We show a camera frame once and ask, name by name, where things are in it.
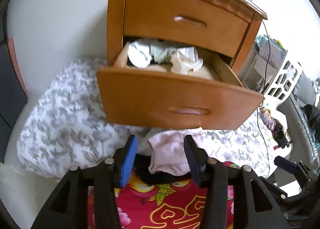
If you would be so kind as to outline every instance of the power cord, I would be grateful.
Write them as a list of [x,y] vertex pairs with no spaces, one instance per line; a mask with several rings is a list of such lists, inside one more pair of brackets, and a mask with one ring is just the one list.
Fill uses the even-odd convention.
[[[264,84],[263,84],[263,89],[262,89],[262,94],[264,93],[265,91],[265,88],[266,88],[266,79],[267,79],[267,67],[268,67],[268,63],[269,63],[269,59],[270,59],[270,54],[271,54],[271,48],[270,48],[270,38],[269,38],[269,35],[268,35],[268,31],[267,31],[267,28],[266,28],[266,25],[264,24],[264,21],[262,21],[263,23],[263,26],[264,26],[264,29],[266,30],[266,34],[267,34],[267,37],[268,37],[268,43],[269,43],[269,56],[268,56],[268,60],[267,60],[267,63],[266,63],[266,70],[264,72]],[[266,149],[267,149],[267,158],[268,158],[268,167],[269,167],[269,171],[268,171],[268,175],[267,177],[269,176],[270,174],[270,171],[271,171],[271,168],[270,168],[270,159],[269,159],[269,150],[268,150],[268,146],[267,146],[267,143],[263,137],[263,134],[260,130],[260,127],[259,127],[259,117],[258,117],[258,108],[257,108],[257,126],[258,126],[258,129],[260,131],[260,134],[262,136],[262,139],[264,141],[264,144],[266,146]]]

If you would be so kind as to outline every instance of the drawer handle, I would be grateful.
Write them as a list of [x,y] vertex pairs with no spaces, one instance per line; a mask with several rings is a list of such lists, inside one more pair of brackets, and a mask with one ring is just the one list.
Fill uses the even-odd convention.
[[210,114],[212,114],[212,111],[209,109],[191,108],[191,107],[175,107],[175,106],[171,106],[169,108],[169,112],[179,113],[179,114],[191,114],[191,115],[210,115]]
[[185,17],[185,16],[175,16],[173,19],[174,19],[175,22],[185,22],[185,23],[188,23],[188,24],[199,26],[201,28],[206,28],[207,27],[207,23],[199,21],[199,20],[196,20],[196,19],[192,19],[192,18],[189,18],[189,17]]

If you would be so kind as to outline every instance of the white wall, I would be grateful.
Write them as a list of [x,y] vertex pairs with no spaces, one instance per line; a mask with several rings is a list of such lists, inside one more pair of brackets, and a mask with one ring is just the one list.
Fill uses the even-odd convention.
[[[308,77],[320,77],[320,19],[308,0],[253,0]],[[28,91],[42,93],[74,58],[106,54],[107,0],[11,0],[8,32]],[[259,34],[264,34],[263,26]]]
[[30,93],[44,92],[71,60],[106,56],[108,0],[11,0],[8,34],[14,38]]
[[[280,40],[307,77],[320,77],[320,19],[309,0],[253,0],[268,14],[268,34]],[[265,34],[263,24],[258,32]]]

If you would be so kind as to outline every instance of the pink flower print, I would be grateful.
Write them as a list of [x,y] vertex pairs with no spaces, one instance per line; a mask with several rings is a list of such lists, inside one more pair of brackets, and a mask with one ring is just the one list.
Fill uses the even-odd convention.
[[233,214],[234,211],[235,211],[235,203],[232,202],[232,204],[231,204],[231,214]]
[[126,228],[127,225],[131,223],[131,219],[128,217],[128,214],[123,212],[121,208],[118,207],[118,213],[120,218],[120,223],[122,228]]
[[233,186],[228,186],[228,200],[231,200],[233,198],[234,198]]

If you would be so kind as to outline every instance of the black cable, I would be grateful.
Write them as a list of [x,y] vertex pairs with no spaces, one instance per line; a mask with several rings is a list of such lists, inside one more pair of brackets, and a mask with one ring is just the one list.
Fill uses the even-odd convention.
[[[264,90],[265,90],[265,87],[266,87],[266,79],[267,79],[267,67],[268,67],[268,63],[269,63],[269,59],[270,59],[270,55],[271,55],[271,48],[270,48],[270,38],[269,38],[269,35],[268,35],[268,31],[267,31],[267,28],[266,28],[266,25],[264,24],[264,22],[262,21],[263,23],[263,26],[264,26],[264,29],[266,30],[266,34],[267,34],[267,37],[268,37],[268,43],[269,43],[269,56],[268,56],[268,60],[267,60],[267,63],[266,63],[266,70],[264,72],[264,84],[263,84],[263,89],[262,89],[262,94],[264,93]],[[267,143],[266,143],[266,140],[264,139],[263,137],[263,134],[260,130],[260,127],[259,127],[259,117],[258,117],[258,108],[257,108],[257,126],[258,126],[258,129],[260,131],[260,134],[262,136],[262,139],[264,141],[264,144],[266,146],[266,149],[267,149],[267,158],[268,158],[268,166],[269,166],[269,172],[268,172],[268,175],[267,177],[269,176],[270,174],[270,171],[271,171],[271,168],[270,168],[270,159],[269,159],[269,150],[268,150],[268,146],[267,146]]]
[[9,123],[2,117],[2,115],[0,114],[0,118],[2,119],[2,120],[4,120],[4,122],[12,129],[12,127],[9,125]]

